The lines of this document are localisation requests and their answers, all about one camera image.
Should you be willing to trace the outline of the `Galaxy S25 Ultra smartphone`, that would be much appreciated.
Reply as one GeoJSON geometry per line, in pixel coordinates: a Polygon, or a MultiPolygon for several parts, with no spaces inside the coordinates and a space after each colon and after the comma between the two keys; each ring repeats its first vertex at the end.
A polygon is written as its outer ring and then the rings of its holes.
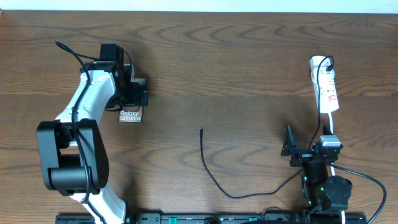
{"type": "Polygon", "coordinates": [[[119,112],[120,123],[142,123],[144,108],[142,106],[125,107],[119,112]]]}

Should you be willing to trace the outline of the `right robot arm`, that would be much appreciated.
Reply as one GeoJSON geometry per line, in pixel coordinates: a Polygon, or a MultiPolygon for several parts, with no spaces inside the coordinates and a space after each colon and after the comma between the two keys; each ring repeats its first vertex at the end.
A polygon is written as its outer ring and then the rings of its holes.
{"type": "Polygon", "coordinates": [[[310,149],[300,149],[290,126],[285,129],[281,156],[290,157],[290,166],[303,169],[302,190],[310,206],[300,212],[305,223],[342,222],[341,213],[348,209],[352,183],[348,179],[329,175],[328,166],[338,159],[343,148],[340,140],[323,127],[320,141],[310,149]]]}

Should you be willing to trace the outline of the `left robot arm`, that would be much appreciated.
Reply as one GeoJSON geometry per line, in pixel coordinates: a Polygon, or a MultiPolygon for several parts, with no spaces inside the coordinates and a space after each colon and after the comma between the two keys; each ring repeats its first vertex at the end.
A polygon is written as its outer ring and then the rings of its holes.
{"type": "Polygon", "coordinates": [[[143,78],[131,63],[97,61],[81,69],[80,84],[68,106],[36,130],[44,184],[79,202],[86,215],[57,215],[56,223],[135,223],[109,177],[109,160],[99,130],[103,112],[119,94],[141,96],[143,78]]]}

